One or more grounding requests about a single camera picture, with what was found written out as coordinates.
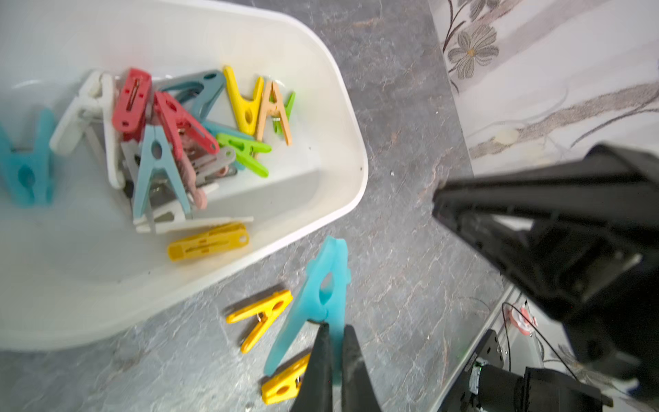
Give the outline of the muted teal clothespin bottom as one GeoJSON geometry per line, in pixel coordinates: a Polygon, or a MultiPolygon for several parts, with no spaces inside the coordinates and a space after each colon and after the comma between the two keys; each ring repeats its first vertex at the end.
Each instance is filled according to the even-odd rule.
{"type": "Polygon", "coordinates": [[[133,219],[141,219],[149,202],[149,190],[154,176],[166,176],[185,214],[192,212],[180,171],[165,132],[161,127],[147,125],[142,139],[141,161],[133,197],[133,219]]]}

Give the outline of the green clothespin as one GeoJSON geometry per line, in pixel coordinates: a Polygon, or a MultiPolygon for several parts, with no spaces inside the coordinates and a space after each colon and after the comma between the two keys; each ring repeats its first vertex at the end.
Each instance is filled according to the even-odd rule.
{"type": "Polygon", "coordinates": [[[243,167],[261,178],[269,177],[269,169],[255,158],[255,155],[269,154],[272,151],[272,148],[268,144],[225,133],[217,134],[216,140],[222,147],[233,147],[236,153],[236,160],[243,167]]]}
{"type": "MultiPolygon", "coordinates": [[[[290,96],[288,97],[288,100],[285,104],[285,112],[286,112],[287,118],[290,118],[290,116],[292,114],[295,99],[296,99],[296,93],[292,92],[290,94],[290,96]]],[[[283,128],[282,128],[282,125],[281,125],[281,120],[279,118],[273,118],[273,129],[274,129],[274,132],[276,132],[277,135],[280,135],[280,136],[283,135],[283,128]]]]}

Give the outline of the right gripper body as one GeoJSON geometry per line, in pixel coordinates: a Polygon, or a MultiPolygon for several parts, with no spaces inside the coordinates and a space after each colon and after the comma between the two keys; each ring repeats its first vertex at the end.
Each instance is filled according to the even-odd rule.
{"type": "Polygon", "coordinates": [[[658,157],[599,144],[580,161],[466,180],[433,216],[551,319],[578,360],[658,378],[658,157]]]}

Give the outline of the red clothespin pile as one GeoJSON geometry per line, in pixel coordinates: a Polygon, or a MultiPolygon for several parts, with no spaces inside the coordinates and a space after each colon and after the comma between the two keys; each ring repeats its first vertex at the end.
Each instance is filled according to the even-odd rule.
{"type": "Polygon", "coordinates": [[[142,140],[151,89],[152,77],[148,72],[137,68],[128,71],[112,118],[114,128],[122,134],[125,142],[142,140]]]}

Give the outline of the white clothespin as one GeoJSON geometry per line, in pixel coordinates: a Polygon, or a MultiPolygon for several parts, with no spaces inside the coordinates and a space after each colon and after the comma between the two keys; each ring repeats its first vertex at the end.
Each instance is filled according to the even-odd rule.
{"type": "Polygon", "coordinates": [[[56,155],[70,155],[91,123],[100,120],[104,132],[108,181],[114,189],[122,190],[125,188],[125,176],[120,171],[120,133],[113,125],[116,92],[116,83],[111,74],[93,71],[60,118],[49,147],[56,155]]]}

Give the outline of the pink clothespin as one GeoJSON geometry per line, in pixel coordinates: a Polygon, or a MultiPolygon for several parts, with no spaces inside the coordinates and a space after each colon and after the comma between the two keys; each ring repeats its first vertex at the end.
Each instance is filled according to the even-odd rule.
{"type": "Polygon", "coordinates": [[[206,193],[202,189],[197,188],[197,173],[194,169],[192,161],[195,161],[206,155],[206,152],[189,137],[181,137],[182,147],[184,154],[177,161],[180,176],[182,178],[185,189],[192,197],[192,201],[198,209],[206,209],[208,206],[208,199],[206,193]]]}

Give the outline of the dark teal clothespin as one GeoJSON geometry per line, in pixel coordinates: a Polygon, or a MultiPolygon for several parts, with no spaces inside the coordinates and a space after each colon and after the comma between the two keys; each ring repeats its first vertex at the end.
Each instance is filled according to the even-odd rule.
{"type": "Polygon", "coordinates": [[[182,77],[158,81],[154,90],[166,92],[181,105],[191,101],[189,113],[197,120],[206,120],[209,112],[227,86],[225,75],[219,70],[206,70],[182,77]]]}

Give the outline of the grey clothespin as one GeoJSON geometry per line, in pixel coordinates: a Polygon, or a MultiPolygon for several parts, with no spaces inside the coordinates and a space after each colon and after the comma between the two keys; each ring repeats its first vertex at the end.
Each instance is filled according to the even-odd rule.
{"type": "Polygon", "coordinates": [[[221,148],[217,154],[205,154],[192,161],[196,172],[196,185],[206,185],[215,180],[232,177],[238,173],[235,166],[234,148],[221,148]]]}

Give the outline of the tan clothespin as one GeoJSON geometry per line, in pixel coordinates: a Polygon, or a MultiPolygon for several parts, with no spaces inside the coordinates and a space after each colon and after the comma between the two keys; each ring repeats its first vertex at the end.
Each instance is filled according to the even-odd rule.
{"type": "Polygon", "coordinates": [[[279,89],[279,85],[273,81],[268,81],[265,84],[259,114],[257,117],[255,139],[259,142],[264,140],[266,120],[269,117],[276,117],[281,120],[283,136],[285,138],[286,145],[291,146],[293,144],[293,136],[288,118],[286,116],[283,97],[281,90],[279,89]]]}

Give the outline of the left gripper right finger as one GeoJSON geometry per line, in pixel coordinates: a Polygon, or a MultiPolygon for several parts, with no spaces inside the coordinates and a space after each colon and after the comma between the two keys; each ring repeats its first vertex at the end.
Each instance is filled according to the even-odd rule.
{"type": "Polygon", "coordinates": [[[344,328],[342,351],[342,411],[381,412],[355,328],[344,328]]]}

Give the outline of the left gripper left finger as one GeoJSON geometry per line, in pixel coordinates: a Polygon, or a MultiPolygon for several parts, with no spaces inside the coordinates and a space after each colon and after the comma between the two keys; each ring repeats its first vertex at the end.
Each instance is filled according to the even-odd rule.
{"type": "Polygon", "coordinates": [[[321,324],[312,348],[307,370],[291,412],[332,410],[332,344],[330,329],[321,324]]]}

